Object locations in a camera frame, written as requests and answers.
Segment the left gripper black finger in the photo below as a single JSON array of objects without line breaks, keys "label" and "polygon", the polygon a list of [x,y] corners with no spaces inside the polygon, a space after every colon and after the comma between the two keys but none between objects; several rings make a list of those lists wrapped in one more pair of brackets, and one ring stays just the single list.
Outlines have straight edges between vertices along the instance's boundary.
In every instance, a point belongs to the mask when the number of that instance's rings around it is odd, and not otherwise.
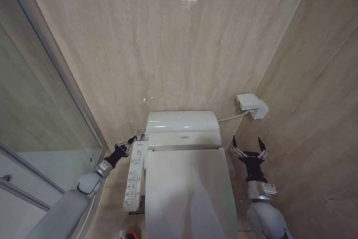
[{"label": "left gripper black finger", "polygon": [[133,147],[135,146],[136,142],[141,141],[141,140],[142,140],[141,137],[137,137],[136,135],[133,136],[133,137],[131,137],[131,138],[129,138],[129,139],[127,140],[127,143],[126,143],[126,148],[127,148],[126,154],[127,154],[128,156],[130,155],[130,152],[131,152],[131,150],[133,149]]},{"label": "left gripper black finger", "polygon": [[137,136],[135,135],[126,141],[118,142],[115,144],[115,148],[121,148],[121,147],[128,148],[128,147],[130,147],[130,145],[132,145],[136,141],[136,139],[137,139]]}]

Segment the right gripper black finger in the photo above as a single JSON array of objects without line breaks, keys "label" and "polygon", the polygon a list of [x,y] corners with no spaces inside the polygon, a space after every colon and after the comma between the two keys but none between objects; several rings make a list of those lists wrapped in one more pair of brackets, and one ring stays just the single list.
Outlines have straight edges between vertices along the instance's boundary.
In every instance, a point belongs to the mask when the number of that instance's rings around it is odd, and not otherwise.
[{"label": "right gripper black finger", "polygon": [[247,155],[237,147],[237,142],[236,142],[235,136],[233,136],[233,139],[232,139],[231,152],[237,158],[246,158],[247,157]]},{"label": "right gripper black finger", "polygon": [[258,158],[265,160],[270,151],[266,149],[266,146],[260,137],[258,137],[258,144],[261,150],[261,153],[258,155]]}]

